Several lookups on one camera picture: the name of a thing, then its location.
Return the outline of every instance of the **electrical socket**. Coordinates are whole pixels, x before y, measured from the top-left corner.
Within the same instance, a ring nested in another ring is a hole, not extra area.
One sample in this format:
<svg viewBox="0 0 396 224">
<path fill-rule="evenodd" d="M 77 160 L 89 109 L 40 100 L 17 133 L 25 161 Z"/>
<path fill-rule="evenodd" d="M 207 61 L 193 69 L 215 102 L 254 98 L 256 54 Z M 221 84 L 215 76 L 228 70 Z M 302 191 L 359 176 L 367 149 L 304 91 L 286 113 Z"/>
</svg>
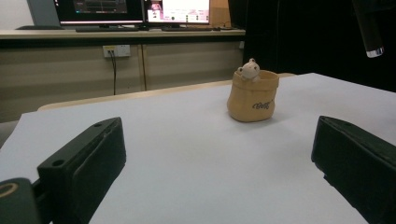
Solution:
<svg viewBox="0 0 396 224">
<path fill-rule="evenodd" d="M 131 57 L 131 47 L 129 45 L 103 46 L 105 58 L 110 58 L 110 51 L 113 50 L 115 57 Z"/>
</svg>

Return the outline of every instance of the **white wall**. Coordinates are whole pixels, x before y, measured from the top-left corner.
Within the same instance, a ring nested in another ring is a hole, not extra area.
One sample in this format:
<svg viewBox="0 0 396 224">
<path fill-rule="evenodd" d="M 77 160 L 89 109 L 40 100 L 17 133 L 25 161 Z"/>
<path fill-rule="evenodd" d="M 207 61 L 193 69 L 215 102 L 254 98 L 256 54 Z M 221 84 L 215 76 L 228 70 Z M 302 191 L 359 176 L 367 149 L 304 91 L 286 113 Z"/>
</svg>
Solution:
<svg viewBox="0 0 396 224">
<path fill-rule="evenodd" d="M 1 0 L 0 30 L 14 30 L 23 25 L 33 25 L 27 0 Z"/>
</svg>

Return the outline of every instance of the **white table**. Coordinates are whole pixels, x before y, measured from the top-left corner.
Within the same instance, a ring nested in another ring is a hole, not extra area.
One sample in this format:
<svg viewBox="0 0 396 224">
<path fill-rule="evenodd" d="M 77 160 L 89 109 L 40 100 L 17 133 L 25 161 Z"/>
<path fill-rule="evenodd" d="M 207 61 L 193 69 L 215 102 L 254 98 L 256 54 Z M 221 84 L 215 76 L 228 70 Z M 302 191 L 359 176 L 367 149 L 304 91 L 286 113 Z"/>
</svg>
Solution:
<svg viewBox="0 0 396 224">
<path fill-rule="evenodd" d="M 121 117 L 127 163 L 91 223 L 366 223 L 310 160 L 318 116 L 396 144 L 396 94 L 307 74 L 280 79 L 271 119 L 230 118 L 231 86 L 24 114 L 0 180 L 37 165 L 90 125 Z"/>
</svg>

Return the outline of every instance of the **keyboard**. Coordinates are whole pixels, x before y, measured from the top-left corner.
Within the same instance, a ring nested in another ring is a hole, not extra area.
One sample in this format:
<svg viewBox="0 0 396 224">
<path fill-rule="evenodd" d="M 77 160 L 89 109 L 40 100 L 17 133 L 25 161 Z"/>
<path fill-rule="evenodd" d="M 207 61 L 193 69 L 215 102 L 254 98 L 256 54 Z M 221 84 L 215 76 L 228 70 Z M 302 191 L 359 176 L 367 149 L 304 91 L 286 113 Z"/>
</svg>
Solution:
<svg viewBox="0 0 396 224">
<path fill-rule="evenodd" d="M 208 27 L 162 27 L 165 32 L 191 32 L 191 31 L 212 31 L 213 28 Z"/>
<path fill-rule="evenodd" d="M 77 33 L 86 33 L 86 32 L 137 32 L 139 28 L 137 27 L 126 27 L 126 28 L 76 28 Z"/>
</svg>

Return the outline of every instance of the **stuffed animal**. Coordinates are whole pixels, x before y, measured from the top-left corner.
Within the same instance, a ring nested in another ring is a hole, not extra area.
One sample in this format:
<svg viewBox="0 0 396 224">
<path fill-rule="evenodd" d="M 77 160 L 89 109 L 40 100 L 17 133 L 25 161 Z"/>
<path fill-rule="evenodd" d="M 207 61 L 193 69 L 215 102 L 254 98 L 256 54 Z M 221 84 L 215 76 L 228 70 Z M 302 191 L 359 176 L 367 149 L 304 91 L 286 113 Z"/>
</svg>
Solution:
<svg viewBox="0 0 396 224">
<path fill-rule="evenodd" d="M 260 79 L 260 67 L 254 59 L 250 59 L 243 67 L 239 67 L 238 72 L 242 75 L 243 79 L 251 79 L 253 82 Z"/>
</svg>

